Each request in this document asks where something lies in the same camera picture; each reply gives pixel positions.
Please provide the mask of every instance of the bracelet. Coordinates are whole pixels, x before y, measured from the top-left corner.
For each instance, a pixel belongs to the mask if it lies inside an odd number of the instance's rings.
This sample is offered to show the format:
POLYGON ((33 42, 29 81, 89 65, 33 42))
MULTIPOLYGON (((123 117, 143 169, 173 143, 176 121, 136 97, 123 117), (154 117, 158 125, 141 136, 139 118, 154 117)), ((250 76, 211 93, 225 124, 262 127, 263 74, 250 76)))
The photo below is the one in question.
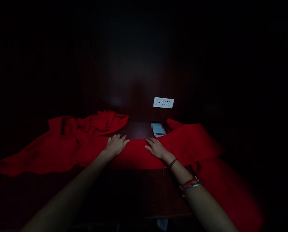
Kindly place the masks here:
POLYGON ((177 159, 173 160, 170 165, 169 165, 169 169, 171 169, 172 165, 177 161, 177 159))
POLYGON ((185 197, 185 191, 187 189, 195 188, 195 187, 197 187, 197 186, 199 186, 201 184, 202 183, 199 181, 199 179, 196 176, 194 176, 190 181, 187 181, 185 184, 179 186, 179 188, 183 191, 182 196, 185 197))

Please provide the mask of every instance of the hand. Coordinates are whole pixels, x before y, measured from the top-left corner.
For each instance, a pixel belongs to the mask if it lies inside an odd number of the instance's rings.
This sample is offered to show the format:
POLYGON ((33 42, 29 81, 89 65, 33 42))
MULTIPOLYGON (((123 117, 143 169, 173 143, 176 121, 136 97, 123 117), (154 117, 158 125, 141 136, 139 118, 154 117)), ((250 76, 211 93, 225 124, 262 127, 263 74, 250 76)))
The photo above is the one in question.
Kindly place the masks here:
POLYGON ((174 155, 165 149, 159 140, 156 140, 155 138, 149 138, 145 140, 150 146, 144 147, 149 150, 155 157, 164 160, 166 163, 175 159, 174 155))
POLYGON ((112 158, 119 155, 125 148, 126 144, 130 141, 125 140, 126 137, 127 135, 124 135, 122 138, 120 138, 120 135, 113 135, 113 138, 109 137, 108 143, 106 144, 106 148, 104 149, 104 151, 109 153, 112 158))

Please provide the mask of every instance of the electrical socket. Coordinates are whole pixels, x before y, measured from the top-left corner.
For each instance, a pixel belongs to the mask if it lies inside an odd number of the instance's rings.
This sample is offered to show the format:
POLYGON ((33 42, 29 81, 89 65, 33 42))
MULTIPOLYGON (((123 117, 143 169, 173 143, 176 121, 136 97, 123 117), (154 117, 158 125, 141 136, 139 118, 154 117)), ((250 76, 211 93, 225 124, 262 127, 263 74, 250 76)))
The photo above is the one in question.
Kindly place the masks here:
POLYGON ((173 108, 173 103, 174 103, 174 99, 155 97, 153 106, 171 109, 171 108, 173 108))

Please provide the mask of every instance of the silver bracelet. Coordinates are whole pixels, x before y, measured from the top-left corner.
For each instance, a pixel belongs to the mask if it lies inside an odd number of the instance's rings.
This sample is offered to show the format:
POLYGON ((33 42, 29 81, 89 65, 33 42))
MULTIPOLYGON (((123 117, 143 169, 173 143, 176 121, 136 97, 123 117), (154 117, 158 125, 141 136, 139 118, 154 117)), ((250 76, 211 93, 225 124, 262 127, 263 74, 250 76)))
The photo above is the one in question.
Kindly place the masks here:
POLYGON ((186 190, 195 188, 195 187, 197 187, 197 186, 199 186, 199 185, 202 185, 202 183, 201 183, 201 182, 198 182, 198 183, 196 183, 196 184, 190 185, 190 186, 188 186, 188 187, 186 188, 186 190))

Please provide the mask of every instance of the wooden table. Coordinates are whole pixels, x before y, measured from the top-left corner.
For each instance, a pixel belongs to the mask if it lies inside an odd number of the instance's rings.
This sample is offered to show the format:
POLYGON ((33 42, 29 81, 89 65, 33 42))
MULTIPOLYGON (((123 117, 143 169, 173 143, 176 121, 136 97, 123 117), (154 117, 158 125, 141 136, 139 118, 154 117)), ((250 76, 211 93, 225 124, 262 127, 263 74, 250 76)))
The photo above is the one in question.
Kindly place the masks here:
MULTIPOLYGON (((128 122, 116 134, 153 137, 150 123, 128 122)), ((64 173, 23 173, 0 178, 0 230, 21 228, 83 168, 64 173)), ((192 216, 168 170, 104 170, 86 198, 75 224, 192 216)))

